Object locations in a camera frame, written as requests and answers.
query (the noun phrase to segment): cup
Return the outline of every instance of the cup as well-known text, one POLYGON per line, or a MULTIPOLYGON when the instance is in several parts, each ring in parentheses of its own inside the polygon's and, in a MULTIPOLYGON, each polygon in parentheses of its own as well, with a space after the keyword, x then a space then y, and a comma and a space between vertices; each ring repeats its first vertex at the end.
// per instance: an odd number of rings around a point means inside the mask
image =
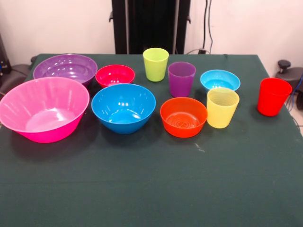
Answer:
POLYGON ((278 115, 292 90, 292 86, 282 79, 263 79, 260 86, 258 111, 268 117, 278 115))
POLYGON ((222 129, 229 125, 240 98, 229 88, 218 87, 207 93, 207 122, 210 126, 222 129))
POLYGON ((146 77, 152 82, 164 79, 169 53, 161 48, 150 48, 143 52, 146 77))
POLYGON ((169 89, 173 97, 187 97, 194 82, 196 68, 194 65, 179 61, 169 66, 169 89))

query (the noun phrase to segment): bowl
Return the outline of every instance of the bowl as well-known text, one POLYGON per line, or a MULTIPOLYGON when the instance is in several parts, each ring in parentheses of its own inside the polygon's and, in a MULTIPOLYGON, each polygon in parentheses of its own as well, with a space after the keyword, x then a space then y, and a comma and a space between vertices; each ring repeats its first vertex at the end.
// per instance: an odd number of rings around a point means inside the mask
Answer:
POLYGON ((96 73, 96 81, 101 87, 114 84, 130 84, 135 77, 134 71, 125 65, 107 65, 96 73))
POLYGON ((210 70, 202 74, 200 82, 206 92, 216 87, 226 87, 236 91, 240 87, 239 78, 228 71, 224 70, 210 70))
POLYGON ((167 100, 160 109, 165 130, 176 137, 197 135, 207 120, 207 109, 199 101, 188 97, 167 100))
POLYGON ((156 107, 153 93, 136 84, 117 84, 99 91, 91 108, 101 123, 119 134, 139 130, 156 107))
POLYGON ((34 79, 1 99, 0 122, 34 142, 56 142, 76 129, 88 104, 87 89, 75 80, 34 79))
POLYGON ((37 65, 34 79, 44 77, 65 77, 88 86, 98 70, 97 64, 80 54, 62 54, 48 58, 37 65))

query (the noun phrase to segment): yellow cup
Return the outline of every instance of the yellow cup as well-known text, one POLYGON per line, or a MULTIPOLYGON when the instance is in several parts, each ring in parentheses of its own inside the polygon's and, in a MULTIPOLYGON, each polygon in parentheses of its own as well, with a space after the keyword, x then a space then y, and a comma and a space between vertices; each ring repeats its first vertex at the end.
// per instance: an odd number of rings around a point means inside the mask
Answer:
POLYGON ((164 79, 169 53, 161 48, 150 48, 143 52, 146 77, 159 82, 164 79))
POLYGON ((222 129, 229 125, 240 98, 229 88, 217 87, 207 93, 207 122, 210 126, 222 129))

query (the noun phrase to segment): blue bowl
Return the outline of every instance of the blue bowl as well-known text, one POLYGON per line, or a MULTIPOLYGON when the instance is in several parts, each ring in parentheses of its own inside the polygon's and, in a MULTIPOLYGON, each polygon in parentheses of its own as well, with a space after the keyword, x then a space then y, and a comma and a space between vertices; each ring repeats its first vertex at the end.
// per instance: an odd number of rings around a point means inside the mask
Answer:
POLYGON ((206 92, 216 87, 226 87, 233 91, 240 87, 239 78, 228 71, 224 70, 210 70, 202 74, 200 82, 206 92))
POLYGON ((139 130, 156 107, 153 93, 136 84, 117 84, 99 91, 91 108, 101 123, 119 134, 139 130))

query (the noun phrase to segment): white wall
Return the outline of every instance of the white wall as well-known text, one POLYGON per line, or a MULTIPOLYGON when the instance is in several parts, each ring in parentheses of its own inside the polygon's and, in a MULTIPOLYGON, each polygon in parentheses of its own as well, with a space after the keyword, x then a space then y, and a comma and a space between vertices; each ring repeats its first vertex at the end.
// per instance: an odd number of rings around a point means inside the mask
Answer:
MULTIPOLYGON (((204 7, 205 0, 191 0, 186 51, 202 47, 204 7)), ((302 10, 303 0, 213 0, 212 53, 258 54, 270 76, 279 59, 303 67, 302 10)))
POLYGON ((0 0, 11 64, 39 53, 115 53, 111 0, 0 0))
MULTIPOLYGON (((191 0, 186 51, 202 46, 205 0, 191 0)), ((0 0, 0 32, 12 64, 39 53, 115 53, 111 0, 0 0)), ((303 0, 213 0, 213 53, 258 54, 303 66, 303 0)))

